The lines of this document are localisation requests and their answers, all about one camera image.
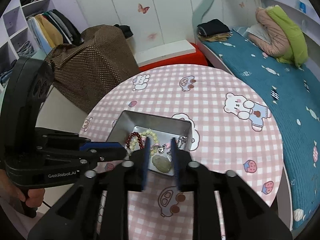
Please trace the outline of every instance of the blue sticker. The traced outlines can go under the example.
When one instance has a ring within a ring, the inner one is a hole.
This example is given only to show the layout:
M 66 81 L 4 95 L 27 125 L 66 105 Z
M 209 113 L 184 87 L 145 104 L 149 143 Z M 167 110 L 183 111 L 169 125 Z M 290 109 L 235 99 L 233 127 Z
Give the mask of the blue sticker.
M 307 12 L 306 5 L 303 2 L 300 2 L 300 11 L 303 13 Z

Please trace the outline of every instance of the pink checkered tablecloth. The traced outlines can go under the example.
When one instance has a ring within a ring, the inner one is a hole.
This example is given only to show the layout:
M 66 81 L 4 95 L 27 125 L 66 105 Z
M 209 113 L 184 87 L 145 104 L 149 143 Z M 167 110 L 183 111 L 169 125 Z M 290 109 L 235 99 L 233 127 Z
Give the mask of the pink checkered tablecloth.
M 190 120 L 194 160 L 212 171 L 236 171 L 272 204 L 283 167 L 281 134 L 266 104 L 236 77 L 199 65 L 145 71 L 122 82 L 95 106 L 81 136 L 105 141 L 123 110 Z M 105 169 L 112 167 L 109 163 Z M 149 171 L 145 191 L 130 192 L 128 202 L 130 239 L 192 239 L 193 194 L 179 193 L 173 177 Z M 224 235 L 218 197 L 217 203 Z

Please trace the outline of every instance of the black folded clothes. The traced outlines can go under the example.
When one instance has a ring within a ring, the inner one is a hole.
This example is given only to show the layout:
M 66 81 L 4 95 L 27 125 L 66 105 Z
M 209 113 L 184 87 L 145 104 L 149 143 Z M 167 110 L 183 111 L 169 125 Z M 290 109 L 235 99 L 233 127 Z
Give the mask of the black folded clothes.
M 126 39 L 133 36 L 133 33 L 132 33 L 131 29 L 130 29 L 130 26 L 128 26 L 128 25 L 119 25 L 119 24 L 116 24 L 114 26 L 118 27 L 119 29 L 122 30 L 122 32 L 124 34 L 124 37 Z
M 213 19 L 210 22 L 199 24 L 198 30 L 199 35 L 202 37 L 209 37 L 220 33 L 230 32 L 228 26 L 219 21 L 218 19 Z

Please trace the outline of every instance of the wardrobe door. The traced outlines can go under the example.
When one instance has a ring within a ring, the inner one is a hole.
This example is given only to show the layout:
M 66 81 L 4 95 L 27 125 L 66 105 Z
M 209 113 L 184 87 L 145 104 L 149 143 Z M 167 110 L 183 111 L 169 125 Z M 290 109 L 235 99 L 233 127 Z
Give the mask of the wardrobe door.
M 76 0 L 51 0 L 54 7 L 65 15 L 73 25 L 81 33 L 88 28 L 88 23 L 85 20 Z

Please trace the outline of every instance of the car cartoon print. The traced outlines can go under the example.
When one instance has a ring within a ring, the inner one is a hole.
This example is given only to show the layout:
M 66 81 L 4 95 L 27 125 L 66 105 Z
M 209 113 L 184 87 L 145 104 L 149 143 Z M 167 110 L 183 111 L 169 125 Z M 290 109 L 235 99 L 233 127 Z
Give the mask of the car cartoon print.
M 188 76 L 184 77 L 180 80 L 180 87 L 182 87 L 182 91 L 186 92 L 189 91 L 190 89 L 194 88 L 194 83 L 196 83 L 195 77 L 194 76 Z
M 158 197 L 158 205 L 161 209 L 162 217 L 172 217 L 179 213 L 178 204 L 186 200 L 186 196 L 175 186 L 165 188 Z

